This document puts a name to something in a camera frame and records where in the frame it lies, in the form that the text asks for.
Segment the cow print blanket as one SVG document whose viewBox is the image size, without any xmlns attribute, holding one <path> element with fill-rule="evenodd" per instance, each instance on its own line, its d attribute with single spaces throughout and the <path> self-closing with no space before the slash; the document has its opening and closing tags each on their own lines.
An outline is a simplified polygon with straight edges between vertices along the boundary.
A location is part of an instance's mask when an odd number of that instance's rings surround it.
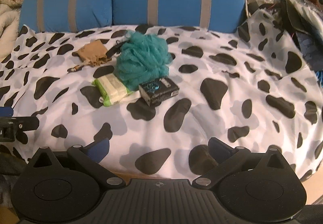
<svg viewBox="0 0 323 224">
<path fill-rule="evenodd" d="M 104 107 L 93 81 L 114 71 L 70 69 L 78 49 L 111 48 L 132 31 L 157 34 L 173 58 L 169 77 L 180 91 L 156 107 L 134 93 Z M 23 27 L 1 63 L 1 105 L 34 116 L 35 131 L 2 143 L 25 161 L 48 146 L 108 139 L 102 166 L 110 171 L 194 179 L 215 166 L 210 138 L 253 152 L 278 149 L 301 180 L 322 163 L 322 92 L 288 33 L 263 10 L 235 34 L 196 27 L 112 26 L 79 33 L 36 33 Z"/>
</svg>

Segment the left blue striped cushion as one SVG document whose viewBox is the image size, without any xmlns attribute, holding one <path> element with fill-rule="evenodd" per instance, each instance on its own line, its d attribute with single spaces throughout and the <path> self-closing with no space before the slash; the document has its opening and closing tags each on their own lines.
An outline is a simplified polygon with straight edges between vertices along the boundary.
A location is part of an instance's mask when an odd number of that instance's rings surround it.
<svg viewBox="0 0 323 224">
<path fill-rule="evenodd" d="M 24 0 L 19 26 L 35 32 L 79 32 L 112 23 L 112 0 Z"/>
</svg>

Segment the small black printed box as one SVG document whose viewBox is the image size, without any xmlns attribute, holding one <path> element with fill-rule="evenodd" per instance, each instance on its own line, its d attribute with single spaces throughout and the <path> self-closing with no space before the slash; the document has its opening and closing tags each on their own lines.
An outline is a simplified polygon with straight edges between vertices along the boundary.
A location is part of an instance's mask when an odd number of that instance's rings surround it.
<svg viewBox="0 0 323 224">
<path fill-rule="evenodd" d="M 169 78 L 161 77 L 138 86 L 141 97 L 148 106 L 156 106 L 176 96 L 180 88 Z"/>
</svg>

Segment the teal mesh bath loofah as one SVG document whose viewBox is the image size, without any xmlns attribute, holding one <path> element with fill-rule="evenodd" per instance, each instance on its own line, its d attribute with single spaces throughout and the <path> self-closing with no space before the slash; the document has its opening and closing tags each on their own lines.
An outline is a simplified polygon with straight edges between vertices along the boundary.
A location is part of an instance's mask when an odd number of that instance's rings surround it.
<svg viewBox="0 0 323 224">
<path fill-rule="evenodd" d="M 131 91 L 137 91 L 142 83 L 169 75 L 172 56 L 166 40 L 155 34 L 126 33 L 114 73 Z"/>
</svg>

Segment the tan drawstring pouch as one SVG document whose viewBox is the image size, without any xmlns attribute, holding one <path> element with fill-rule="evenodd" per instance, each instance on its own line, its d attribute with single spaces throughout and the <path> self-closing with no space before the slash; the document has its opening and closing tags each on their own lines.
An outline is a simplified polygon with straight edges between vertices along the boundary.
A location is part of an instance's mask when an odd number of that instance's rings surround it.
<svg viewBox="0 0 323 224">
<path fill-rule="evenodd" d="M 100 40 L 92 41 L 86 44 L 81 49 L 73 53 L 73 56 L 77 56 L 82 60 L 82 63 L 69 68 L 68 72 L 77 72 L 84 66 L 96 67 L 105 64 L 111 60 L 107 57 L 108 50 Z"/>
</svg>

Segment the green wet wipes pack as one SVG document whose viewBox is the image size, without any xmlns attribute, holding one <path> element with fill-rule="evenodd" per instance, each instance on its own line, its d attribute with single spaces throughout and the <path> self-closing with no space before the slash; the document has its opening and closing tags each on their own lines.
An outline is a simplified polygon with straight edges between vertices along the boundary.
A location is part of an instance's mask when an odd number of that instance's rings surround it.
<svg viewBox="0 0 323 224">
<path fill-rule="evenodd" d="M 100 102 L 105 107 L 124 102 L 134 91 L 129 90 L 113 73 L 94 79 L 92 85 L 100 92 Z"/>
</svg>

